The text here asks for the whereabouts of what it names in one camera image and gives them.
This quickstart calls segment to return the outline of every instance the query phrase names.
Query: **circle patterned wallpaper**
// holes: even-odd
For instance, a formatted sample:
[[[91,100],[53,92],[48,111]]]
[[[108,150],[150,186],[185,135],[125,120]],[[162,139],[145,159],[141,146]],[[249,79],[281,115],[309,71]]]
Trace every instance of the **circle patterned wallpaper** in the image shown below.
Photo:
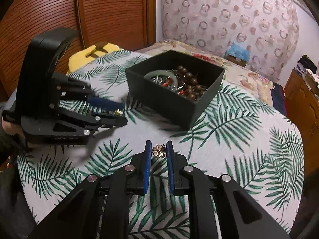
[[[292,0],[162,0],[163,38],[224,56],[236,42],[250,51],[249,68],[278,81],[296,49]]]

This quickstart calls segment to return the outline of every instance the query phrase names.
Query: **wall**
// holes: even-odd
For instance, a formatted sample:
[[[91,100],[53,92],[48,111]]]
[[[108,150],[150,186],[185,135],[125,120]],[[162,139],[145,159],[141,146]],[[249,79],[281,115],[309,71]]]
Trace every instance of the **wall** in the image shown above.
[[[319,26],[318,23],[300,6],[295,5],[299,21],[299,41],[297,48],[280,73],[279,84],[286,85],[292,69],[303,54],[308,55],[315,65],[319,61]]]
[[[319,26],[317,22],[299,5],[295,4],[299,21],[299,41],[296,51],[283,67],[280,74],[279,84],[286,85],[292,69],[296,66],[300,57],[306,54],[315,65],[319,61]],[[156,41],[163,40],[162,37],[162,1],[156,0]]]

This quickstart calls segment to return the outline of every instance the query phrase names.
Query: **floral bedspread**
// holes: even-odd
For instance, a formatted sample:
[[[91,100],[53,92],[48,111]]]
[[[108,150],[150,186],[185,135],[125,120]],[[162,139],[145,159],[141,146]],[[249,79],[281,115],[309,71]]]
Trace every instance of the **floral bedspread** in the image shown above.
[[[71,74],[90,82],[100,96],[122,102],[128,123],[100,128],[86,146],[41,147],[19,155],[21,183],[36,222],[87,175],[110,175],[130,163],[149,139],[153,145],[172,140],[176,152],[208,175],[228,173],[289,232],[304,173],[296,126],[250,89],[224,80],[195,126],[181,131],[128,94],[125,69],[147,57],[112,52]],[[81,114],[100,110],[80,101],[61,101],[60,106]],[[167,177],[166,158],[152,158],[148,194],[130,202],[130,238],[189,238],[188,197],[170,194]]]
[[[137,52],[145,53],[150,56],[163,53],[168,50],[176,50],[194,57],[201,58],[211,62],[217,66],[226,69],[224,80],[234,84],[238,88],[246,90],[255,98],[259,98],[266,104],[272,105],[272,96],[270,90],[274,88],[271,81],[267,78],[255,73],[247,68],[241,67],[233,62],[228,61],[219,56],[215,56],[208,52],[199,50],[191,45],[176,40],[164,40],[155,43],[154,45],[138,50]]]

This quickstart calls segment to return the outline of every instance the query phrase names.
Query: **yellow pillow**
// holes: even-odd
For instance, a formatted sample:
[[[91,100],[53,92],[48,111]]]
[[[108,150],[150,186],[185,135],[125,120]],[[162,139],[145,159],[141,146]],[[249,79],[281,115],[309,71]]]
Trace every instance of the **yellow pillow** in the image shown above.
[[[74,72],[96,58],[118,50],[121,50],[119,46],[107,42],[99,42],[95,45],[92,45],[70,57],[69,70],[67,73]]]

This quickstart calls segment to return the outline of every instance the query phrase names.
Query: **person's hand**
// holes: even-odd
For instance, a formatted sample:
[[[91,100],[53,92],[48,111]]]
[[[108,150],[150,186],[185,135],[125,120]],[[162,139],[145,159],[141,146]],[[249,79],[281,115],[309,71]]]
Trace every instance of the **person's hand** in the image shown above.
[[[25,138],[23,131],[22,131],[22,128],[19,125],[4,121],[3,118],[1,118],[1,122],[2,122],[2,128],[3,128],[4,132],[6,132],[8,135],[14,136],[14,135],[18,134],[22,138]],[[39,146],[39,145],[30,144],[28,142],[28,147],[30,147],[30,148],[37,147],[37,146]]]

